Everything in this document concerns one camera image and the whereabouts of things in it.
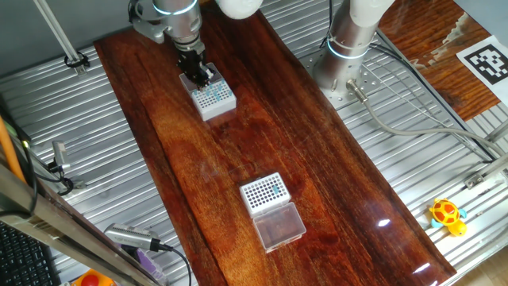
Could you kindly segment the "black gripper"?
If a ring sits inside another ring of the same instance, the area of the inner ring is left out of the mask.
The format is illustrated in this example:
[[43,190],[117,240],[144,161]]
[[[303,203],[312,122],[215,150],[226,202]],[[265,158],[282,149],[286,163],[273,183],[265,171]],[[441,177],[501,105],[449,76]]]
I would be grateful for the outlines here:
[[213,69],[204,64],[205,49],[204,44],[177,49],[179,68],[198,89],[207,87],[215,74]]

